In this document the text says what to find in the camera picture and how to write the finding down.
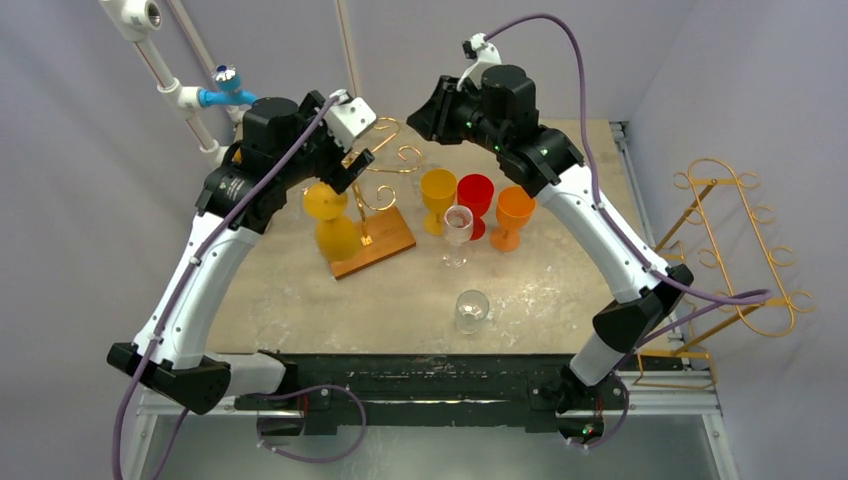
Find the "red plastic goblet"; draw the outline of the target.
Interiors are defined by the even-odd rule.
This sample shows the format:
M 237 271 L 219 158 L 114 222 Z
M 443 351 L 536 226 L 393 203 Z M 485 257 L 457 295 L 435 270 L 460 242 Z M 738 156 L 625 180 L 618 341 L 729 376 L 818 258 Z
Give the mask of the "red plastic goblet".
M 493 182 L 482 174 L 468 174 L 458 182 L 457 202 L 467 207 L 473 216 L 471 241 L 479 240 L 486 231 L 483 216 L 491 206 L 494 193 Z

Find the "ribbed clear wine glass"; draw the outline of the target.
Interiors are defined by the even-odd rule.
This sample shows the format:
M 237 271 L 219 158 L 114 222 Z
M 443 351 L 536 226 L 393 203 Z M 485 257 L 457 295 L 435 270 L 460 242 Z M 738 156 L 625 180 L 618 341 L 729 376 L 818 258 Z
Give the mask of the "ribbed clear wine glass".
M 462 246 L 471 239 L 474 227 L 474 216 L 468 207 L 451 206 L 443 217 L 444 238 L 449 247 L 443 256 L 443 263 L 450 268 L 458 268 L 465 264 L 466 257 Z

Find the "gold wire wine glass rack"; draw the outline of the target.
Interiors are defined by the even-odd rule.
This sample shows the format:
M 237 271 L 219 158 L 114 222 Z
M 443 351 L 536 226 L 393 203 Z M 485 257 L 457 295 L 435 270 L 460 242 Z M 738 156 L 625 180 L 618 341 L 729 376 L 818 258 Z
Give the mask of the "gold wire wine glass rack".
M 375 146 L 368 147 L 371 153 L 376 156 L 376 153 L 398 136 L 401 131 L 401 125 L 392 117 L 379 117 L 374 129 L 389 132 L 388 136 L 380 140 Z M 411 151 L 416 155 L 415 163 L 412 166 L 372 166 L 368 167 L 368 170 L 376 173 L 398 175 L 414 173 L 423 166 L 424 156 L 418 148 L 410 145 L 402 145 L 396 153 L 403 162 L 409 160 L 404 153 L 407 151 Z M 391 186 L 380 185 L 377 187 L 376 199 L 378 201 L 382 200 L 383 194 L 391 195 L 389 203 L 385 206 L 372 206 L 369 204 L 357 183 L 351 186 L 351 191 L 360 218 L 360 221 L 354 223 L 354 226 L 359 229 L 362 248 L 349 259 L 329 263 L 335 280 L 342 280 L 382 261 L 409 251 L 417 245 L 414 234 L 396 206 L 398 195 Z

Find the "yellow plastic goblet front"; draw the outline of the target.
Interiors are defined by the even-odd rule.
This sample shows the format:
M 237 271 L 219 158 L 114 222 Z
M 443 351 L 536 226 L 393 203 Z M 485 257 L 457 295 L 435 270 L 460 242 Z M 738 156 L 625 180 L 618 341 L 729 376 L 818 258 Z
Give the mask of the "yellow plastic goblet front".
M 306 213 L 316 220 L 316 244 L 329 263 L 350 259 L 363 248 L 358 228 L 345 214 L 348 203 L 346 192 L 337 193 L 323 182 L 310 186 L 303 197 Z

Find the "yellow plastic goblet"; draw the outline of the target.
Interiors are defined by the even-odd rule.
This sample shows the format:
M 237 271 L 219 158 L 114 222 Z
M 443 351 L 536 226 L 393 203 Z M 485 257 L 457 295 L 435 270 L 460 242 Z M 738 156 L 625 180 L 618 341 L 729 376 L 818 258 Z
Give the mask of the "yellow plastic goblet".
M 423 223 L 427 233 L 442 235 L 443 216 L 454 204 L 457 185 L 456 176 L 442 168 L 430 170 L 421 178 L 422 201 L 428 211 Z
M 310 186 L 303 197 L 306 213 L 316 220 L 316 244 L 329 263 L 350 259 L 363 248 L 358 228 L 345 214 L 348 203 L 346 192 L 337 193 L 323 182 Z

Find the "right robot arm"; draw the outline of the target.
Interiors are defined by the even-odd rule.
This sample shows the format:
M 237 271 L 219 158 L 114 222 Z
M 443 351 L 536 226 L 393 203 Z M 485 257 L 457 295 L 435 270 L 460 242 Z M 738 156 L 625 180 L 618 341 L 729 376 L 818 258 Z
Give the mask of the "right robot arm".
M 500 170 L 570 231 L 601 272 L 613 300 L 592 320 L 594 332 L 563 370 L 561 392 L 576 407 L 596 399 L 602 382 L 662 320 L 694 281 L 669 265 L 627 225 L 617 235 L 591 196 L 593 174 L 575 144 L 539 121 L 536 85 L 515 65 L 486 69 L 478 82 L 441 76 L 430 98 L 407 117 L 423 139 L 464 141 L 495 154 Z

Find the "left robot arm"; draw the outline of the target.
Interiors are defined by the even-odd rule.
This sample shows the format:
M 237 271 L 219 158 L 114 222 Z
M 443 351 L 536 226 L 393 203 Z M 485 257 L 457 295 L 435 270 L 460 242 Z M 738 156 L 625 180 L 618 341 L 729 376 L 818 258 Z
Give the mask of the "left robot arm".
M 297 399 L 298 382 L 267 353 L 214 354 L 206 344 L 239 267 L 287 202 L 317 179 L 341 194 L 373 161 L 354 143 L 376 123 L 373 109 L 345 90 L 301 101 L 256 100 L 241 136 L 204 180 L 178 266 L 145 326 L 113 344 L 110 366 L 189 411 L 205 414 L 223 398 L 259 394 L 272 408 Z

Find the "yellow plastic goblet back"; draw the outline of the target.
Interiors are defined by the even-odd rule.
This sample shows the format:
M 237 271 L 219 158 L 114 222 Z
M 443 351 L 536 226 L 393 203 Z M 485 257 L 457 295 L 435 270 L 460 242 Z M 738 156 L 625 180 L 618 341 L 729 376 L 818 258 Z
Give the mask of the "yellow plastic goblet back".
M 422 201 L 428 211 L 423 223 L 427 233 L 442 235 L 443 216 L 454 204 L 457 185 L 456 176 L 442 168 L 430 170 L 421 178 Z

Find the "blue tap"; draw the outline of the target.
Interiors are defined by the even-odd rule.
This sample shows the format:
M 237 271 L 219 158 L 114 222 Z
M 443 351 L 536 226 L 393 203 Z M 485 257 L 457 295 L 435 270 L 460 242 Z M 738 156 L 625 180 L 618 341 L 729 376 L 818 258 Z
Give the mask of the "blue tap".
M 202 108 L 211 106 L 252 106 L 259 97 L 246 90 L 242 85 L 241 75 L 233 65 L 218 65 L 212 72 L 211 78 L 217 89 L 215 91 L 200 89 L 197 100 Z

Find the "orange plastic goblet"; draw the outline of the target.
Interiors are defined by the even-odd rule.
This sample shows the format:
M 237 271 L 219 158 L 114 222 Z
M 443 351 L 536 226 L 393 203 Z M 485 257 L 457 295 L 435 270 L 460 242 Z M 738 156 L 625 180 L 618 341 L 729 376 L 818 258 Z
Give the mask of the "orange plastic goblet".
M 522 187 L 505 188 L 497 198 L 497 226 L 490 234 L 490 244 L 503 253 L 516 250 L 521 243 L 520 230 L 529 222 L 535 208 L 536 200 Z

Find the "clear glass near front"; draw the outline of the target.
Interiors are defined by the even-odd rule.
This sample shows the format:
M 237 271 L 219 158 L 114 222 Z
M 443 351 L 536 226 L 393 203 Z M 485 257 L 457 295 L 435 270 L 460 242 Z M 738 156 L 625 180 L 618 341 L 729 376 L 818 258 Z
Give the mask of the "clear glass near front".
M 455 305 L 455 323 L 458 331 L 466 335 L 475 334 L 488 316 L 490 302 L 478 290 L 462 292 Z

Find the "white pvc pipe frame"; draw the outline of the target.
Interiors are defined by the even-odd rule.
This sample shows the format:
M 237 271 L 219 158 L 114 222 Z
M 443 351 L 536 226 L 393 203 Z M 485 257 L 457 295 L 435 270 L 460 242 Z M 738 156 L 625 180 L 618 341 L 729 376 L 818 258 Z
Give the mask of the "white pvc pipe frame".
M 208 108 L 199 105 L 197 94 L 200 89 L 206 88 L 184 85 L 171 72 L 150 38 L 151 33 L 162 27 L 163 14 L 159 4 L 155 1 L 102 1 L 100 6 L 122 37 L 135 47 L 155 78 L 158 92 L 192 132 L 207 163 L 212 167 L 220 166 L 224 162 L 227 147 L 218 142 L 199 118 L 199 112 Z M 210 76 L 218 65 L 222 65 L 205 55 L 201 60 L 210 68 Z M 258 97 L 252 106 L 221 106 L 226 109 L 230 119 L 241 127 L 243 139 L 248 134 L 248 111 L 270 100 L 268 97 Z

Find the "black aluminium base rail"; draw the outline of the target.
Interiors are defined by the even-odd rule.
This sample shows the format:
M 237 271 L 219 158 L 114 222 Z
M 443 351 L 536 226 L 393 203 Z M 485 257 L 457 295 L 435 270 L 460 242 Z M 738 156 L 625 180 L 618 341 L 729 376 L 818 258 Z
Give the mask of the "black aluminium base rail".
M 290 354 L 270 398 L 229 394 L 204 368 L 179 399 L 144 403 L 203 415 L 278 418 L 274 435 L 330 435 L 341 426 L 515 427 L 594 443 L 630 415 L 700 415 L 718 409 L 704 372 L 638 356 L 599 385 L 566 376 L 564 354 Z

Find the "gold wall hook rack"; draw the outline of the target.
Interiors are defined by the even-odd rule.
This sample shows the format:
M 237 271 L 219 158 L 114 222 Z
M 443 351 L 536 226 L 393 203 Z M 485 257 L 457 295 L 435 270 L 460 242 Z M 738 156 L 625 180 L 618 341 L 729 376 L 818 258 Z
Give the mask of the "gold wall hook rack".
M 815 306 L 795 276 L 796 257 L 780 243 L 773 201 L 801 186 L 796 173 L 742 172 L 716 158 L 700 158 L 660 176 L 688 195 L 675 198 L 678 218 L 654 249 L 696 274 L 694 289 L 709 299 L 687 296 L 684 310 L 658 335 L 666 349 L 647 346 L 633 358 L 636 384 L 659 387 L 651 370 L 659 360 L 707 372 L 705 388 L 718 381 L 716 359 L 737 358 L 723 372 L 754 381 L 793 370 L 805 317 Z

